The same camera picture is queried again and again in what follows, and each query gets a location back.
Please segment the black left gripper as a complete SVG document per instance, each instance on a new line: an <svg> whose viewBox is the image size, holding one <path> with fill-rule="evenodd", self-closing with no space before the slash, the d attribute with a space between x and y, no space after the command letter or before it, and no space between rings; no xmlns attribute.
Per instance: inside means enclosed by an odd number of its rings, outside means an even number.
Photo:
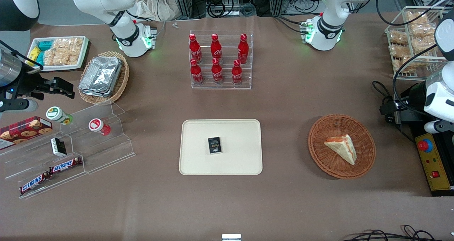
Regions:
<svg viewBox="0 0 454 241"><path fill-rule="evenodd" d="M425 102L426 102L426 84L417 83L413 86L406 89L400 94L402 101L406 105L423 112ZM416 113L407 108L403 108L401 112L399 111L399 103L396 103L394 100L383 102L380 106L380 113L384 115L385 121L394 125L401 125L402 120L429 120L430 117L427 113Z"/></svg>

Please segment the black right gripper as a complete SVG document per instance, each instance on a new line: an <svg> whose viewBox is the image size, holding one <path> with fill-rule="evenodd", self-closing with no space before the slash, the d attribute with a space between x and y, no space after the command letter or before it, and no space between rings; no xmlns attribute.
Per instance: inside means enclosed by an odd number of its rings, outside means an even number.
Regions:
<svg viewBox="0 0 454 241"><path fill-rule="evenodd" d="M21 72L14 81L14 98L28 97L37 100L44 100L44 94L60 94L70 99L75 98L73 84L60 78L54 77L52 87L49 80L41 77L39 73L28 74L31 69L22 67Z"/></svg>

